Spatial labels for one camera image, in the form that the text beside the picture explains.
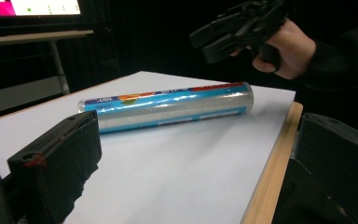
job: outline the cylindrical tube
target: cylindrical tube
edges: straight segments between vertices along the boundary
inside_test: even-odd
[[[254,95],[246,82],[81,100],[78,112],[96,110],[100,133],[249,112]]]

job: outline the white table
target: white table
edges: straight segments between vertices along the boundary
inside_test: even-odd
[[[140,72],[2,117],[0,175],[81,99],[219,83]],[[302,107],[293,91],[252,88],[249,114],[102,134],[99,170],[65,223],[270,222]]]

